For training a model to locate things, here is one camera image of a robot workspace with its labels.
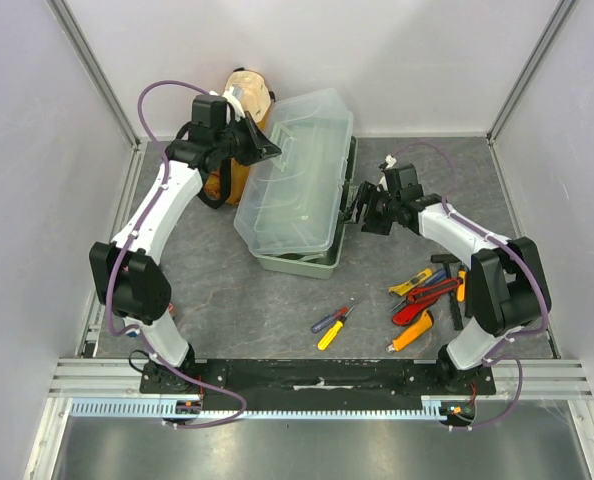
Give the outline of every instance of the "orange bag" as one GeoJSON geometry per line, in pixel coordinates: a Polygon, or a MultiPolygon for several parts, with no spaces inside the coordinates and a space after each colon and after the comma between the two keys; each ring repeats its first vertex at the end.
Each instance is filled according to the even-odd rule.
{"type": "MultiPolygon", "coordinates": [[[[239,86],[244,91],[244,96],[240,100],[242,107],[245,111],[250,112],[257,126],[263,130],[270,113],[270,106],[275,99],[274,94],[268,90],[264,77],[256,72],[240,68],[235,70],[228,78],[225,90],[234,85],[239,86]]],[[[230,160],[230,195],[226,199],[226,203],[231,205],[239,204],[249,173],[250,167],[240,165],[236,158],[230,160]]],[[[216,170],[210,174],[204,185],[204,193],[211,201],[204,201],[204,203],[211,208],[216,208],[212,202],[221,198],[220,184],[220,171],[216,170]]]]}

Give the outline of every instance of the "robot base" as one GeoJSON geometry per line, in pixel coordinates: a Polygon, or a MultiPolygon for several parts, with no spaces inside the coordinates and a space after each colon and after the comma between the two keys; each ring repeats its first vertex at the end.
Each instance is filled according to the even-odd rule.
{"type": "MultiPolygon", "coordinates": [[[[449,385],[438,378],[434,362],[415,360],[231,360],[187,361],[180,367],[192,378],[227,388],[259,410],[392,410],[420,408],[423,395],[496,392],[492,371],[480,367],[449,385]]],[[[152,361],[144,366],[144,394],[200,393],[152,361]]],[[[204,410],[237,410],[237,400],[206,391],[204,410]]]]}

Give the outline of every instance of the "red pliers handle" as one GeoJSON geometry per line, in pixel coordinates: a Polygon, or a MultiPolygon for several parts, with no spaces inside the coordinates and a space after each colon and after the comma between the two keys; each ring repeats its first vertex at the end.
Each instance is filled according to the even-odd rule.
{"type": "Polygon", "coordinates": [[[399,325],[400,327],[410,325],[417,317],[422,314],[424,310],[435,303],[437,303],[437,298],[429,300],[428,302],[420,302],[414,303],[413,305],[408,305],[393,317],[393,323],[395,325],[399,325]]]}
{"type": "Polygon", "coordinates": [[[442,295],[457,290],[461,285],[461,282],[461,278],[447,278],[430,287],[417,287],[410,291],[406,297],[406,303],[408,305],[413,305],[420,302],[426,303],[432,299],[436,301],[442,295]]]}
{"type": "Polygon", "coordinates": [[[461,278],[447,278],[429,287],[417,287],[406,296],[406,304],[394,317],[393,323],[405,326],[412,323],[424,310],[435,304],[439,297],[456,290],[461,278]]]}

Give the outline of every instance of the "metal floor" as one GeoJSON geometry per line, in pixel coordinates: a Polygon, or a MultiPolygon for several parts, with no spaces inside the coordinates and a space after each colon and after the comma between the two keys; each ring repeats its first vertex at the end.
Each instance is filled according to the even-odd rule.
{"type": "MultiPolygon", "coordinates": [[[[490,418],[505,404],[480,402],[490,418]]],[[[243,420],[173,431],[157,420],[71,418],[53,480],[590,479],[566,402],[519,405],[471,433],[438,423],[243,420]]]]}

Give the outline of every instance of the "white wall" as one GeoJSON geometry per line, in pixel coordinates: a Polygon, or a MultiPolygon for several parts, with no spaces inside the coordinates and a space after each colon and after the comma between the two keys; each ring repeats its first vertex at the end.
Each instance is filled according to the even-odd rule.
{"type": "Polygon", "coordinates": [[[594,393],[594,0],[573,11],[498,150],[540,246],[556,339],[582,360],[594,393]]]}
{"type": "Polygon", "coordinates": [[[0,479],[21,478],[57,358],[74,352],[123,138],[46,2],[0,2],[0,479]]]}
{"type": "MultiPolygon", "coordinates": [[[[335,87],[358,134],[487,131],[557,0],[69,0],[133,127],[149,83],[221,90],[233,68],[278,98],[335,87]]],[[[147,102],[158,135],[187,121],[180,87],[147,102]]]]}

